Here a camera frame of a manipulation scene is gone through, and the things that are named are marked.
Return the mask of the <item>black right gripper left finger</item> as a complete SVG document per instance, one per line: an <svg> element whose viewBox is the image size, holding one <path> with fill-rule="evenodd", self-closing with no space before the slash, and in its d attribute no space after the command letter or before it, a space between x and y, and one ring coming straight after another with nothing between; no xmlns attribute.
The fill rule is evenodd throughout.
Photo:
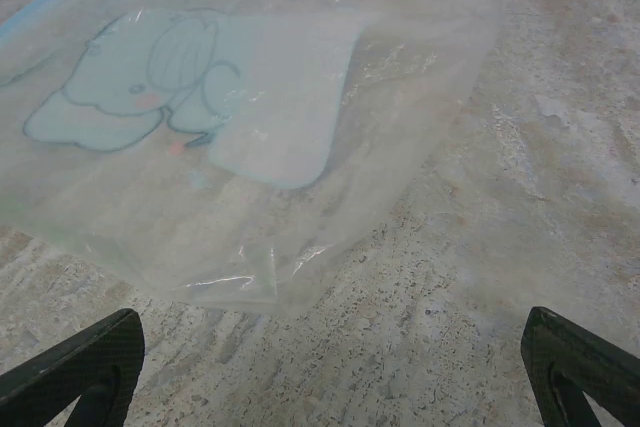
<svg viewBox="0 0 640 427"><path fill-rule="evenodd" d="M122 426L145 353L139 314L121 309L1 375L1 424Z"/></svg>

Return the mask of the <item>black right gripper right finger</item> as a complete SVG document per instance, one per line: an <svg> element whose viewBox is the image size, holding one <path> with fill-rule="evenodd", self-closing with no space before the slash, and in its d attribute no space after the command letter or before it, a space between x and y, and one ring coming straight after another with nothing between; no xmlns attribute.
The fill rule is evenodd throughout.
<svg viewBox="0 0 640 427"><path fill-rule="evenodd" d="M578 324L536 306L521 356L546 426L598 426L588 400L624 426L639 424L639 359Z"/></svg>

